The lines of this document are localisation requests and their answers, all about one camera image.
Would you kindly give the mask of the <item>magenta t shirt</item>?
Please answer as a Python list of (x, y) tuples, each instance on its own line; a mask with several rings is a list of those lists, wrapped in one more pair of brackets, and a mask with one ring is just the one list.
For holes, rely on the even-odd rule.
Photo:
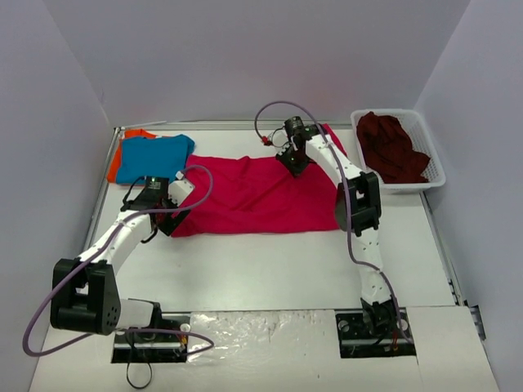
[(205, 157), (189, 166), (213, 177), (208, 199), (174, 230), (174, 238), (197, 234), (292, 234), (337, 230), (337, 186), (316, 164), (294, 178), (276, 158)]

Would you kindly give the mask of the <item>dark red t shirt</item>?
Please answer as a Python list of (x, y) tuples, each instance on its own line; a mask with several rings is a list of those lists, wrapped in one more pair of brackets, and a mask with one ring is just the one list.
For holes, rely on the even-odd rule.
[(385, 184), (428, 182), (423, 172), (431, 159), (414, 150), (398, 118), (368, 112), (357, 123), (356, 135), (365, 163)]

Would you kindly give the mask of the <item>blue folded t shirt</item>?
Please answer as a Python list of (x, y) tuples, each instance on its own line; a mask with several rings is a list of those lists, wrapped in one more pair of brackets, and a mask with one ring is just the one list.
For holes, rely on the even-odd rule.
[(121, 143), (121, 160), (115, 183), (130, 185), (144, 183), (144, 177), (156, 176), (175, 179), (186, 167), (188, 157), (194, 152), (195, 142), (185, 135), (147, 138), (135, 136)]

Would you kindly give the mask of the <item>orange folded t shirt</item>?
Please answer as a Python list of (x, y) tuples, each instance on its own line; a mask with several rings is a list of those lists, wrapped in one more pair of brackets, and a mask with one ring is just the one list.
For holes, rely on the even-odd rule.
[(124, 140), (134, 137), (145, 137), (146, 139), (155, 139), (157, 136), (153, 133), (148, 132), (143, 128), (134, 128), (134, 129), (125, 129), (123, 135), (120, 137), (118, 142), (118, 148), (114, 153), (114, 157), (110, 164), (109, 171), (106, 176), (106, 180), (109, 183), (116, 183), (116, 177), (118, 175), (118, 170), (121, 167), (122, 163), (122, 143)]

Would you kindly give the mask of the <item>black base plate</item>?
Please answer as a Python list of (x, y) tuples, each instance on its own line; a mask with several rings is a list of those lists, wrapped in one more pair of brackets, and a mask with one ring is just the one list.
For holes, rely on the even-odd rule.
[(114, 335), (111, 363), (184, 363), (187, 337), (147, 332)]
[(339, 354), (342, 359), (379, 359), (395, 357), (415, 357), (409, 320), (401, 311), (401, 325), (396, 321), (391, 327), (373, 335), (364, 322), (360, 310), (347, 310), (335, 313)]

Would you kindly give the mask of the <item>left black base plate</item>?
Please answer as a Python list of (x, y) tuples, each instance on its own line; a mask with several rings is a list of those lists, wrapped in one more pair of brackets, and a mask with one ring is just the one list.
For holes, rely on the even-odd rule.
[(111, 363), (184, 363), (187, 337), (147, 332), (114, 335)]

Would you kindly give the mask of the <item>white plastic basket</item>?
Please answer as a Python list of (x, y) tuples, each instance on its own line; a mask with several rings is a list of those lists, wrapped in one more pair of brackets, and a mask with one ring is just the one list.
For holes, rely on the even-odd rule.
[(361, 166), (365, 172), (372, 172), (378, 176), (380, 188), (383, 192), (388, 194), (416, 194), (431, 188), (441, 187), (445, 183), (446, 177), (444, 170), (432, 142), (430, 132), (420, 114), (411, 109), (359, 109), (351, 114), (351, 123), (355, 135), (357, 123), (368, 112), (374, 112), (376, 115), (391, 115), (398, 118), (401, 126), (413, 142), (414, 150), (425, 153), (431, 159), (423, 172), (423, 175), (428, 179), (427, 183), (385, 184), (380, 175), (365, 163), (360, 142), (356, 136), (356, 148), (360, 157)]

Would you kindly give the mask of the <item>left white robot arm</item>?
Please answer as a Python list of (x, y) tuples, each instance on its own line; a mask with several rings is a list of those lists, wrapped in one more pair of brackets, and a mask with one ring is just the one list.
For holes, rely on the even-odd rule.
[(55, 329), (109, 335), (135, 328), (145, 341), (156, 341), (164, 332), (163, 319), (155, 315), (159, 305), (145, 300), (124, 300), (118, 293), (116, 274), (138, 244), (151, 239), (171, 217), (154, 210), (179, 207), (193, 192), (184, 173), (174, 181), (145, 178), (140, 193), (125, 195), (110, 228), (86, 251), (59, 260), (53, 270), (51, 325)]

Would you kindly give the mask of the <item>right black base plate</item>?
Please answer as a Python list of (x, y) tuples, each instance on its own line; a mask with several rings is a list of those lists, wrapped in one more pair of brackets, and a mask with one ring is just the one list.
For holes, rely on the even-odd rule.
[(409, 320), (401, 311), (401, 325), (396, 321), (391, 327), (373, 335), (364, 322), (360, 310), (347, 310), (335, 313), (339, 354), (342, 359), (379, 359), (395, 357), (415, 357)]

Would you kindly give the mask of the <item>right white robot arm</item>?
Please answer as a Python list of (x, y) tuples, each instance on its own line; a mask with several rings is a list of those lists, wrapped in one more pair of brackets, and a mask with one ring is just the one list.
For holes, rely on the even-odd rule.
[(384, 274), (378, 227), (382, 215), (376, 175), (356, 166), (336, 145), (326, 128), (306, 125), (298, 116), (284, 122), (287, 142), (276, 158), (297, 177), (315, 163), (336, 186), (334, 217), (347, 234), (349, 257), (360, 276), (362, 325), (373, 337), (383, 338), (397, 326), (399, 306)]

